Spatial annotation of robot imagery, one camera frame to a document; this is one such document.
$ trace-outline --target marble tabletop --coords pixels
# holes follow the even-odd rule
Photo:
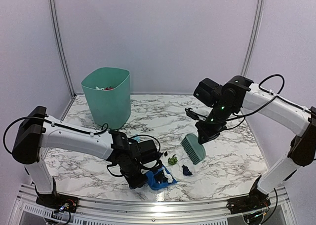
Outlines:
[[[204,144],[205,160],[193,165],[180,144],[187,133],[197,134],[195,122],[185,114],[184,108],[188,107],[211,110],[193,96],[132,95],[131,116],[121,129],[127,136],[146,133],[158,138],[161,151],[168,152],[168,156],[161,159],[177,184],[157,191],[147,185],[130,189],[124,178],[108,173],[108,163],[102,159],[79,152],[49,149],[45,162],[56,180],[57,190],[125,201],[191,201],[248,193],[255,179],[267,169],[248,125],[244,122]],[[100,129],[93,123],[83,95],[76,97],[64,121]],[[236,124],[237,120],[230,121],[228,127]],[[170,166],[167,159],[174,154],[178,163]],[[183,164],[188,166],[192,176],[182,174]],[[112,172],[119,174],[119,168],[112,168]]]

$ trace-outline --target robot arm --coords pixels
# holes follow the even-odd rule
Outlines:
[[[261,90],[258,84],[242,76],[233,77],[223,86],[206,78],[199,83],[194,96],[213,108],[207,117],[186,109],[187,115],[197,120],[196,128],[200,144],[216,139],[222,131],[226,130],[229,117],[231,114],[236,115],[240,108],[257,112],[268,102],[270,103],[258,113],[282,124],[296,135],[291,142],[289,152],[255,181],[248,196],[228,201],[228,208],[232,214],[263,208],[265,204],[270,205],[268,194],[283,181],[288,180],[297,169],[313,162],[316,152],[314,107],[310,110],[301,106],[298,108],[296,104],[277,97],[273,92],[267,93]]]
[[[45,112],[45,107],[36,107],[21,123],[12,150],[14,159],[24,164],[33,179],[38,204],[52,207],[64,204],[69,199],[78,200],[57,193],[55,180],[41,157],[42,148],[87,153],[112,163],[107,168],[119,165],[121,175],[110,173],[113,176],[124,176],[131,188],[142,187],[148,180],[145,173],[162,166],[153,140],[138,143],[122,132],[74,126],[48,116]]]

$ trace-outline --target lavender wall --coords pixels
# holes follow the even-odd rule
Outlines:
[[[316,0],[265,0],[260,32],[248,77],[259,82],[280,73],[286,84],[282,95],[307,107],[316,106]],[[279,88],[279,79],[267,82]],[[261,115],[249,118],[270,166],[289,150],[294,135]],[[302,168],[285,184],[299,225],[316,220],[316,163]]]
[[[56,0],[75,91],[104,66],[134,93],[192,93],[240,73],[257,0]]]
[[[60,117],[70,95],[53,35],[48,0],[0,0],[0,135],[37,105]],[[17,127],[6,142],[12,149]],[[8,222],[24,168],[0,145],[0,224]]]

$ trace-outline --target mint green trash bin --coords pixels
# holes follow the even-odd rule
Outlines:
[[[89,74],[81,86],[93,120],[98,125],[109,124],[120,129],[130,116],[130,72],[119,68],[99,68]],[[97,90],[96,87],[112,87]]]

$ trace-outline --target navy blue toy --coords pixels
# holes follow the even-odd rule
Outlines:
[[[183,175],[185,175],[185,176],[192,176],[193,175],[192,172],[190,172],[190,170],[188,169],[187,166],[182,165],[182,168],[183,168],[183,172],[182,172]]]

